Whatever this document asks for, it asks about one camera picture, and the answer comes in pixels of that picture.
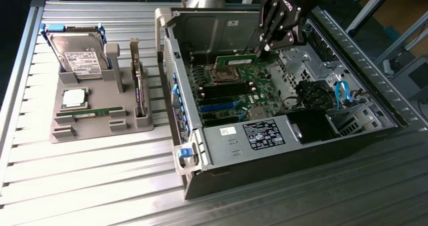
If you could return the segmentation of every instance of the white sticker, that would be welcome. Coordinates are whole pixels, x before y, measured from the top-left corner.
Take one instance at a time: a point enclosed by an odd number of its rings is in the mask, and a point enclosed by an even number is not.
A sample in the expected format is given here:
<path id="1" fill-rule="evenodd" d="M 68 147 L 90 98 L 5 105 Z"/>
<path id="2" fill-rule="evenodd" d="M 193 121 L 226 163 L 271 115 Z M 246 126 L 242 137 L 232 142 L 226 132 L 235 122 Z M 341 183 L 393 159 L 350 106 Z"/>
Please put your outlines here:
<path id="1" fill-rule="evenodd" d="M 220 130 L 222 136 L 235 134 L 235 127 L 224 127 L 224 128 L 220 128 L 219 130 Z"/>
<path id="2" fill-rule="evenodd" d="M 252 61 L 252 59 L 228 61 L 228 62 L 227 62 L 227 65 L 250 64 L 251 61 Z"/>
<path id="3" fill-rule="evenodd" d="M 78 114 L 73 115 L 73 118 L 85 118 L 85 117 L 94 117 L 94 113 Z"/>
<path id="4" fill-rule="evenodd" d="M 76 75 L 101 73 L 94 52 L 65 52 L 69 67 Z"/>
<path id="5" fill-rule="evenodd" d="M 227 21 L 228 27 L 236 27 L 239 25 L 239 21 Z"/>

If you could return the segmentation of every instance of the blue ram slot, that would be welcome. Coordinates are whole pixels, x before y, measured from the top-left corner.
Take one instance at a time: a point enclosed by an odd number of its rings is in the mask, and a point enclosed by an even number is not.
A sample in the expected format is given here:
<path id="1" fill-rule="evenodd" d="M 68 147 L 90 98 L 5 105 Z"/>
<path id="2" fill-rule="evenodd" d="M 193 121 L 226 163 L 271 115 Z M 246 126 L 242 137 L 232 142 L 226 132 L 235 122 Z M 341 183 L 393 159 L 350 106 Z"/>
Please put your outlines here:
<path id="1" fill-rule="evenodd" d="M 223 103 L 218 105 L 200 106 L 200 112 L 211 112 L 218 110 L 234 109 L 236 108 L 236 104 L 238 104 L 236 102 L 231 102 L 231 103 Z"/>

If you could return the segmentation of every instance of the slotted metal surface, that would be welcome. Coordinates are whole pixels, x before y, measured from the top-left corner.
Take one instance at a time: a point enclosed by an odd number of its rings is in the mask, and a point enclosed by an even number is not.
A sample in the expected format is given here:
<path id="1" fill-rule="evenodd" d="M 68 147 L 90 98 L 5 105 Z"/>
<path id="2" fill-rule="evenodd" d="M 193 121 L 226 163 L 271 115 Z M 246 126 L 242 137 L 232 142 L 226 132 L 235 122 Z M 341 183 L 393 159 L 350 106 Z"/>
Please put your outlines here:
<path id="1" fill-rule="evenodd" d="M 0 225 L 424 224 L 428 134 L 419 120 L 345 160 L 183 200 L 155 58 L 153 10 L 163 6 L 177 4 L 48 2 L 32 9 L 37 26 L 101 22 L 107 40 L 120 45 L 121 66 L 131 62 L 128 38 L 139 37 L 156 127 L 48 143 L 58 64 L 34 27 L 17 70 L 21 80 L 14 90 L 9 86 L 17 103 L 0 117 Z"/>

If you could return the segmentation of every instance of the warning label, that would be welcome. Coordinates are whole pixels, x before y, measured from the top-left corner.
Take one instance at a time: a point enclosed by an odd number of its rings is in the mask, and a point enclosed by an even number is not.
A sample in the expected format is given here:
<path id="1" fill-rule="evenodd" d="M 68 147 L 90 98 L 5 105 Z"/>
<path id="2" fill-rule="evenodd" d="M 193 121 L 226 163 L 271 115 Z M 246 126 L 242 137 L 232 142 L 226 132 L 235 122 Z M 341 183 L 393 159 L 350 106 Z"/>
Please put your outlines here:
<path id="1" fill-rule="evenodd" d="M 69 67 L 76 75 L 101 73 L 94 52 L 65 52 Z"/>
<path id="2" fill-rule="evenodd" d="M 274 147 L 286 143 L 274 120 L 244 124 L 243 130 L 254 150 Z"/>

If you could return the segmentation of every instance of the black ram slot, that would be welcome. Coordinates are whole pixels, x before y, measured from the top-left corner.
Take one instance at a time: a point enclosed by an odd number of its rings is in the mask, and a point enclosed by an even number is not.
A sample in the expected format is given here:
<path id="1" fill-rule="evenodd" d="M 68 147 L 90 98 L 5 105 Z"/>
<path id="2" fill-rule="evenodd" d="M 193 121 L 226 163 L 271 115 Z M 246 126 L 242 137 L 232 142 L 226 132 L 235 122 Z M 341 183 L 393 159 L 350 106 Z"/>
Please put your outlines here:
<path id="1" fill-rule="evenodd" d="M 214 92 L 203 92 L 203 98 L 204 99 L 211 99 L 211 98 L 216 98 L 216 97 L 230 97 L 230 96 L 236 96 L 236 95 L 243 95 L 250 93 L 250 89 L 248 88 L 243 88 L 243 89 L 232 89 L 228 91 L 214 91 Z"/>
<path id="2" fill-rule="evenodd" d="M 232 90 L 232 89 L 248 88 L 248 87 L 250 86 L 246 82 L 240 82 L 240 83 L 223 84 L 216 86 L 204 86 L 203 92 Z"/>
<path id="3" fill-rule="evenodd" d="M 228 103 L 234 102 L 234 99 L 231 97 L 222 97 L 222 98 L 212 98 L 212 99 L 204 99 L 199 101 L 199 105 L 211 105 L 211 104 L 218 104 L 218 103 Z"/>
<path id="4" fill-rule="evenodd" d="M 214 127 L 214 126 L 219 126 L 219 125 L 224 125 L 235 122 L 239 122 L 239 117 L 226 117 L 222 119 L 205 121 L 204 126 Z"/>

